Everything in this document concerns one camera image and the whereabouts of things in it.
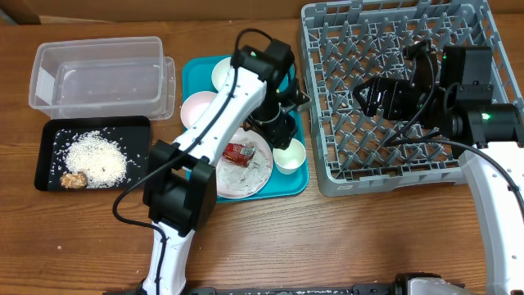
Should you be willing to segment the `white paper cup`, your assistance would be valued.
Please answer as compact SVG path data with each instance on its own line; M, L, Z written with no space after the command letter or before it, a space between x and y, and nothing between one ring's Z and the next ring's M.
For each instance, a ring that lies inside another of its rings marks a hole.
M293 174L305 162L305 146L296 138L293 138L286 149L275 148L273 150L273 161L278 171L284 175Z

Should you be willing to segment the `red snack wrapper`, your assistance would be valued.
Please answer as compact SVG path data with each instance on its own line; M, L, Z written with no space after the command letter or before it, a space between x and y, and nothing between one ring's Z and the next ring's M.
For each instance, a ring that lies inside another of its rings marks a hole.
M248 167L249 162L255 155L255 147L240 143L229 143L224 149L223 158L233 164Z

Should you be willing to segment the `white bowl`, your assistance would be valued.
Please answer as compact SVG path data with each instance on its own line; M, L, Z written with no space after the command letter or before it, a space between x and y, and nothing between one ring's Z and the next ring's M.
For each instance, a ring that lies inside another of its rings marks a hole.
M217 91L223 87L224 82L228 77L230 62L231 57L225 57L219 61L212 70L211 81Z

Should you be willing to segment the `white tissue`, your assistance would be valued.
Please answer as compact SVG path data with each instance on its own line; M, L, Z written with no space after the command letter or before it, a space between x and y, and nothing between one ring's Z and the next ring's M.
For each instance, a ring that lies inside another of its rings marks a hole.
M265 186L271 172L265 157L251 159L248 167L221 159L217 165L218 195L226 198L249 197Z

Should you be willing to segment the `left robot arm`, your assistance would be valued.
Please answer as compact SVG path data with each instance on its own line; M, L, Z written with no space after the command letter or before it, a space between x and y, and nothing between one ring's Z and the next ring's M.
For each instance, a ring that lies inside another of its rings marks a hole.
M147 174L114 201L114 217L153 229L150 270L137 294L180 294L192 239L213 211L216 165L233 135L246 123L273 147L286 149L309 97L300 90L291 46L270 39L264 50L234 47L224 86L195 124L172 143L157 141Z

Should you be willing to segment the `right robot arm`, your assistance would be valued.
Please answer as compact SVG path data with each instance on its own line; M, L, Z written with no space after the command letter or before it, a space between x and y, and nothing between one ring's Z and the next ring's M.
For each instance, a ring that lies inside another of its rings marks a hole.
M523 292L523 120L512 103L494 103L487 46L427 41L403 50L410 79L373 76L352 95L369 117L378 111L405 126L384 146L449 145L471 190L486 257L486 292Z

